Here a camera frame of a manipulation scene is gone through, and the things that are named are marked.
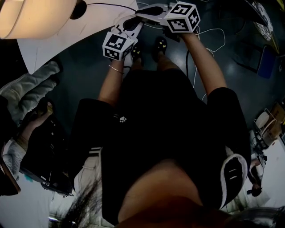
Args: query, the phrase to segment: table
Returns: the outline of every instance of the table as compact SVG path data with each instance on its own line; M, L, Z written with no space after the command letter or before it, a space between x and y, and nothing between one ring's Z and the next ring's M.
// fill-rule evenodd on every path
M95 2L119 4L138 9L135 0L85 0L85 2L87 4ZM94 33L114 26L119 19L131 14L134 14L134 11L119 6L89 5L81 18L69 19L57 34L48 39L18 39L18 45L28 72L34 73L66 48Z

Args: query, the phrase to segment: lamp shade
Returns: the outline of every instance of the lamp shade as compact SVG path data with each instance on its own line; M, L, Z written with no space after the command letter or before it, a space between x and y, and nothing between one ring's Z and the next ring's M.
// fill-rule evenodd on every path
M0 11L1 39L45 39L67 22L77 0L6 0Z

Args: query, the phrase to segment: gray cloth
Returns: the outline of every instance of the gray cloth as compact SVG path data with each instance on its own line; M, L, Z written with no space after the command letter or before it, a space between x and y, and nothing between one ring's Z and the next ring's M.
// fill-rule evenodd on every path
M7 143L8 151L3 155L3 160L13 175L14 179L18 179L21 162L26 155L26 151L14 140L11 139Z
M34 74L24 74L0 89L0 95L8 100L7 109L17 125L49 91L54 89L56 82L48 78L59 71L57 63L51 61Z

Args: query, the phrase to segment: black shoe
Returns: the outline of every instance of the black shoe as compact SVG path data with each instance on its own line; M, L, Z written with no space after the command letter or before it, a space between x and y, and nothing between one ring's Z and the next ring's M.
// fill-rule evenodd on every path
M143 45L140 42L138 42L131 51L133 62L135 62L138 58L142 59L142 50L143 50Z
M152 49L152 58L155 62L158 62L158 54L160 51L165 55L165 51L167 48L167 41L164 37L157 37L155 39L155 45Z

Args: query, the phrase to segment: floor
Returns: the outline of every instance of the floor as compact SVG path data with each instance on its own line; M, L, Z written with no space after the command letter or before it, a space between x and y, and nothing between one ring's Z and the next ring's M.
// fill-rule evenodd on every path
M155 0L143 1L148 4L158 2ZM159 2L168 3L166 0L160 0ZM197 5L201 17L201 31L221 28L225 32L226 45L215 53L214 58L225 75L228 87L237 93L246 123L250 128L253 119L262 109L270 108L275 100L282 100L284 97L285 74L284 72L279 73L276 69L270 79L264 79L237 65L235 60L243 61L244 63L250 61L251 65L256 65L259 59L257 53L242 52L241 40L246 40L260 47L263 47L265 44L263 38L256 34L252 22L247 21L245 28L238 35L235 35L242 27L243 19L218 19L218 9L214 1L202 2L200 0L192 0L191 3ZM279 11L276 8L272 8L269 4L264 4L264 6L271 17L281 53L284 53L285 28L280 22ZM232 16L222 12L222 18L227 17ZM55 115L64 126L67 134L71 132L79 101L83 98L96 99L98 97L110 63L109 59L102 56L102 43L109 30L106 29L96 33L58 55L64 69L59 76L61 82L47 96L54 101L56 106ZM151 58L151 48L155 38L159 35L162 35L162 30L145 26L138 37L145 43L142 56L145 60L144 67L146 69L155 70L156 68L156 64ZM186 72L187 49L185 44L170 39L167 39L167 41L168 49L166 55ZM223 44L224 37L221 31L210 31L201 34L201 41L206 47L215 50ZM188 64L189 78L193 83L195 66L191 57L189 57ZM202 98L205 94L199 74L196 77L195 91L199 98Z

